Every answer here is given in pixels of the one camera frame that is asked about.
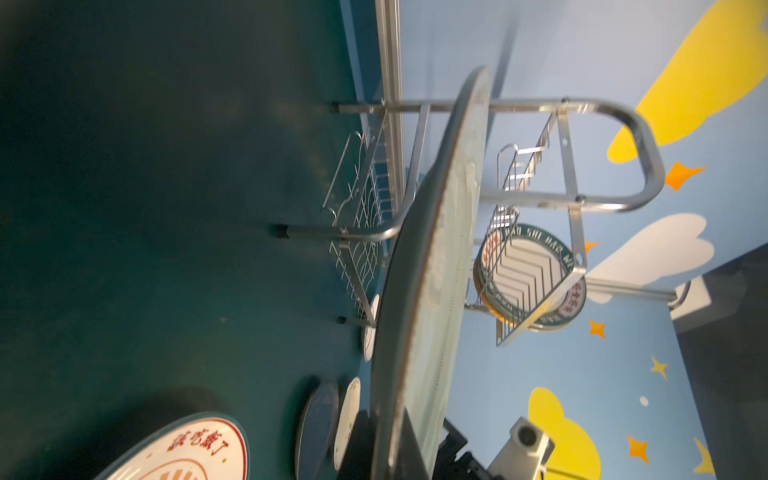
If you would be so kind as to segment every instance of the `plate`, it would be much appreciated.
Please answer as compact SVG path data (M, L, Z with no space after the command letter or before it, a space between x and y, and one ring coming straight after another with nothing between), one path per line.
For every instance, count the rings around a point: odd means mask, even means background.
M238 424L215 412L185 417L122 455L96 480L246 480L248 444Z
M336 439L333 441L333 467L338 472L344 460L344 452L352 435L357 413L360 411L360 379L355 377L346 387L344 403L339 415L339 428L336 429Z
M573 258L568 246L546 230L524 223L506 230L502 234L502 229L496 229L486 236L472 276L488 310L513 326L509 318L525 318L573 270ZM586 293L582 278L529 329L565 328L584 308Z
M339 414L339 389L323 382L306 401L296 431L293 467L298 480L314 480L328 455Z
M373 297L371 302L371 310L373 311L373 318L376 318L376 312L379 309L379 294ZM373 345L376 341L376 329L369 326L364 327L360 332L360 346L362 348L362 356L366 362L370 362L373 358Z

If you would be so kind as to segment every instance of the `blue wall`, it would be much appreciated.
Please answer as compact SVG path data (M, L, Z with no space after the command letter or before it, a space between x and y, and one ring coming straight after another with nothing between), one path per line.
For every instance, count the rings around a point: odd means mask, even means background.
M590 319L605 324L606 339L589 334ZM650 371L652 356L668 365L668 380ZM567 328L526 333L503 349L495 348L492 320L466 313L447 416L481 463L494 458L515 420L528 415L537 387L551 390L565 416L591 437L602 478L696 477L701 454L694 438L703 441L703 430L663 303L587 302ZM648 442L649 465L628 455L628 435Z
M466 75L487 65L503 98L606 98L637 106L712 1L616 2L542 0L415 0L402 2L402 70L408 99L454 98ZM504 65L504 71L497 71ZM588 256L597 266L647 225L671 214L707 219L701 237L714 245L708 263L660 278L672 288L768 240L768 82L709 118L677 143L661 148L669 171L675 163L707 170L679 191L670 187L651 204L622 215L587 215L586 240L599 242ZM434 115L425 147L429 167L447 115ZM546 115L497 116L490 130L483 184L495 187L495 155L509 142L533 146ZM406 145L416 118L406 116ZM606 118L573 117L580 191L630 194L642 188L638 163L613 164L607 148L618 125ZM557 152L545 155L531 190L564 191ZM481 205L476 236L492 205ZM560 212L524 209L521 221L567 240ZM606 340L589 335L592 319L606 324ZM666 306L613 298L588 301L567 329L524 334L511 348L496 349L487 316L467 313L449 403L449 418L488 463L509 427L526 415L533 388L546 387L566 416L592 437L604 478L692 478L701 463L694 437L705 441ZM654 356L668 381L650 372ZM644 408L639 397L646 396ZM627 435L648 441L650 465L628 455Z

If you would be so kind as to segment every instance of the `white device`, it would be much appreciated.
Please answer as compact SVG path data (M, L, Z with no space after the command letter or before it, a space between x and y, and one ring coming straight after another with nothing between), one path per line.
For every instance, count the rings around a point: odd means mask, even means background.
M554 450L549 435L520 417L509 431L509 440L488 466L488 473L505 480L538 480L541 466Z

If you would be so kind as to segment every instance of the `white cloud painting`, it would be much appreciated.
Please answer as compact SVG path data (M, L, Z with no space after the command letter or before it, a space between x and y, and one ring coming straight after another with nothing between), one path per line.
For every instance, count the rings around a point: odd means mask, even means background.
M715 254L712 243L699 238L707 219L696 214L674 214L653 222L619 250L592 269L587 276L643 286L662 276L687 272L710 261ZM597 303L611 300L609 293L590 293Z

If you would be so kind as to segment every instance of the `floor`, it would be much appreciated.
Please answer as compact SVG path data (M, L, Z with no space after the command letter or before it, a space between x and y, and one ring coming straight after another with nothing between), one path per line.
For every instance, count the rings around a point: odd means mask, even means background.
M359 128L326 109L355 97L338 1L2 11L0 477L92 478L218 410L251 478L292 478L303 400L361 363L327 245L270 235L328 221Z

